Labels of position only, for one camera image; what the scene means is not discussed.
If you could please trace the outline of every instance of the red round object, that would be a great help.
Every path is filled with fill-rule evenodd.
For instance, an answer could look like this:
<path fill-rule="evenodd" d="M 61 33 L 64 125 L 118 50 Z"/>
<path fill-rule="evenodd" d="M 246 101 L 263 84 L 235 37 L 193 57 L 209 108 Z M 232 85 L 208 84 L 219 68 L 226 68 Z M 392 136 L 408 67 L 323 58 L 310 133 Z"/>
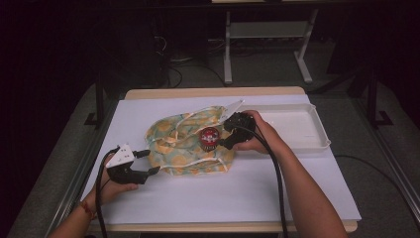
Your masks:
<path fill-rule="evenodd" d="M 220 133 L 214 127 L 206 127 L 200 132 L 201 147 L 205 151 L 214 150 L 220 140 Z"/>

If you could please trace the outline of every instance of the person's right arm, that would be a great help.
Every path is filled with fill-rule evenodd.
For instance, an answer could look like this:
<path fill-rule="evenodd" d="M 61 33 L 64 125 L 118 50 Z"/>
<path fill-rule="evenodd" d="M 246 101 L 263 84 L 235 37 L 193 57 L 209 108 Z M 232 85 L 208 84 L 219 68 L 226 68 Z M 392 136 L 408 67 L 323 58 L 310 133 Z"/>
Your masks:
<path fill-rule="evenodd" d="M 301 237 L 348 237 L 343 223 L 316 181 L 308 174 L 291 149 L 277 132 L 265 122 L 257 111 L 247 111 L 256 120 L 259 134 L 263 135 L 278 160 L 287 190 L 290 209 L 297 232 Z M 236 151 L 255 150 L 267 153 L 265 147 L 252 138 L 238 143 Z"/>

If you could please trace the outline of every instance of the plastic tray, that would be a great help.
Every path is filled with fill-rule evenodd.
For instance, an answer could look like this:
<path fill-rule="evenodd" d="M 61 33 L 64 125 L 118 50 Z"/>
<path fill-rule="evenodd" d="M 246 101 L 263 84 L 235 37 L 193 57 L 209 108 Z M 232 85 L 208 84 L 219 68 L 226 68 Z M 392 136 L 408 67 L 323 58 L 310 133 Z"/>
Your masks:
<path fill-rule="evenodd" d="M 315 105 L 243 105 L 238 111 L 257 110 L 294 153 L 319 153 L 327 149 L 328 139 Z"/>

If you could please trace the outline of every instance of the forearm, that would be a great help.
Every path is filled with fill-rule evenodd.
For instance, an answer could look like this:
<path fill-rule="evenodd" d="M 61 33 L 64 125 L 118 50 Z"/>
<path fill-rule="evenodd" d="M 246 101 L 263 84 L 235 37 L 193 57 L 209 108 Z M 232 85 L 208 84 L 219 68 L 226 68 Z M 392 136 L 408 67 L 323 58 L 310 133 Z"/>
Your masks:
<path fill-rule="evenodd" d="M 330 200 L 290 148 L 281 139 L 272 148 L 281 167 L 293 221 L 300 236 L 347 237 Z"/>
<path fill-rule="evenodd" d="M 94 195 L 87 195 L 82 202 L 86 202 L 87 208 L 92 211 L 93 214 L 96 212 Z M 89 228 L 91 219 L 92 214 L 90 212 L 86 212 L 85 208 L 83 208 L 81 205 L 78 205 L 50 235 L 50 237 L 84 237 L 87 229 Z"/>

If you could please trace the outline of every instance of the drawstring bag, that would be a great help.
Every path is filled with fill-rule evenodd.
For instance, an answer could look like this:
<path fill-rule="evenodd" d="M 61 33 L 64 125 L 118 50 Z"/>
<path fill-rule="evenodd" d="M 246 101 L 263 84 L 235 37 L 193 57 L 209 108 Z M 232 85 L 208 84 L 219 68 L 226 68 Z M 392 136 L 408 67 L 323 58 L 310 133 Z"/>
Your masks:
<path fill-rule="evenodd" d="M 173 176 L 227 172 L 234 151 L 217 144 L 203 147 L 200 142 L 200 137 L 217 143 L 231 135 L 219 123 L 224 110 L 223 106 L 212 106 L 158 120 L 146 133 L 151 166 L 161 167 Z"/>

